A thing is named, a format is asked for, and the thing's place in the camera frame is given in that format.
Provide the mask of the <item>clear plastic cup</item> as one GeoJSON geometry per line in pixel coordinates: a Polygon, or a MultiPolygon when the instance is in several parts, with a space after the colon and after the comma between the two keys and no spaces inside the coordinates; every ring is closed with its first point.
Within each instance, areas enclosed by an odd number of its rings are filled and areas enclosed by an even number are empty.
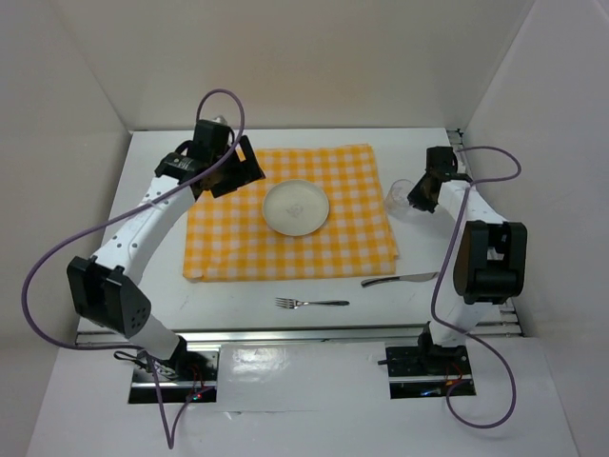
{"type": "Polygon", "coordinates": [[[394,217],[406,215],[411,208],[408,195],[413,188],[414,183],[410,180],[400,179],[395,181],[384,200],[386,211],[394,217]]]}

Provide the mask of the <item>yellow white checkered cloth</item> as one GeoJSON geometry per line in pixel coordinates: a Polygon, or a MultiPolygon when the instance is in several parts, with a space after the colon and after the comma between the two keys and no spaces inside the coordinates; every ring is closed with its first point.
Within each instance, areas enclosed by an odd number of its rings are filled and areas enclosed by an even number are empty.
{"type": "Polygon", "coordinates": [[[398,247],[383,207],[368,144],[325,149],[257,149],[265,179],[218,199],[204,193],[187,214],[183,275],[204,282],[327,279],[392,274],[398,247]],[[311,234],[283,235],[265,222],[275,185],[301,179],[329,201],[311,234]]]}

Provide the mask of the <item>cream round plate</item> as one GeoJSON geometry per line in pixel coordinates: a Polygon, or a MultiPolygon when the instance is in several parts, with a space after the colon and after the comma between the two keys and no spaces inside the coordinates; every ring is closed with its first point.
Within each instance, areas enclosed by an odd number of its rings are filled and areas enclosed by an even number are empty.
{"type": "Polygon", "coordinates": [[[301,179],[283,181],[265,195],[262,215],[274,231],[290,237],[306,236],[326,222],[330,203],[319,186],[301,179]]]}

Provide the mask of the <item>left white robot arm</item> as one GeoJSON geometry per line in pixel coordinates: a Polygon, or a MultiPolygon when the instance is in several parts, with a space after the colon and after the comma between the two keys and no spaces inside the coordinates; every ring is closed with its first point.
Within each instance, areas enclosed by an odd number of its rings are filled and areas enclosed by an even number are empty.
{"type": "Polygon", "coordinates": [[[138,213],[90,257],[70,261],[76,312],[123,336],[168,380],[207,370],[208,359],[188,350],[182,336],[153,316],[139,284],[156,249],[203,192],[219,198],[264,177],[246,135],[234,133],[221,118],[197,121],[192,139],[156,167],[138,213]]]}

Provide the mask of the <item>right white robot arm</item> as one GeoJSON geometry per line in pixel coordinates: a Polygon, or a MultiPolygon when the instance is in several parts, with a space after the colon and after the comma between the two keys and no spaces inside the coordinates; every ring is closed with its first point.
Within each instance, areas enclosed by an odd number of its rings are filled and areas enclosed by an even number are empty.
{"type": "Polygon", "coordinates": [[[432,292],[432,319],[424,344],[415,351],[419,369],[435,373],[494,305],[521,294],[527,229],[491,208],[476,182],[458,171],[450,147],[426,151],[424,175],[408,194],[408,203],[429,213],[443,209],[454,221],[432,292]]]}

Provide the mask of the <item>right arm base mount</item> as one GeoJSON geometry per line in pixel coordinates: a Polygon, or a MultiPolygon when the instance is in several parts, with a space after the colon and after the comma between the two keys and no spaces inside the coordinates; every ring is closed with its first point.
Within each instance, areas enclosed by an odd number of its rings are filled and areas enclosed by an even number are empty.
{"type": "Polygon", "coordinates": [[[377,365],[386,369],[390,398],[442,398],[475,396],[476,388],[467,350],[450,349],[447,355],[432,357],[419,347],[386,347],[377,365]]]}

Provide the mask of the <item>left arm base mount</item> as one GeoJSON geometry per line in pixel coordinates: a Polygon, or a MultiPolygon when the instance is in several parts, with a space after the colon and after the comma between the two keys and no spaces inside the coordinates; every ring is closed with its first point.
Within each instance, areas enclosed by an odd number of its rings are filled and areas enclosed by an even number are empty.
{"type": "MultiPolygon", "coordinates": [[[[218,365],[220,350],[204,348],[199,354],[206,359],[206,368],[190,365],[185,374],[175,371],[155,362],[157,377],[164,403],[180,404],[187,398],[194,404],[211,404],[217,401],[218,365]]],[[[148,366],[145,356],[138,352],[136,355],[117,350],[113,353],[117,361],[130,363],[132,367],[129,385],[128,403],[130,405],[151,405],[157,402],[153,373],[148,366]]]]}

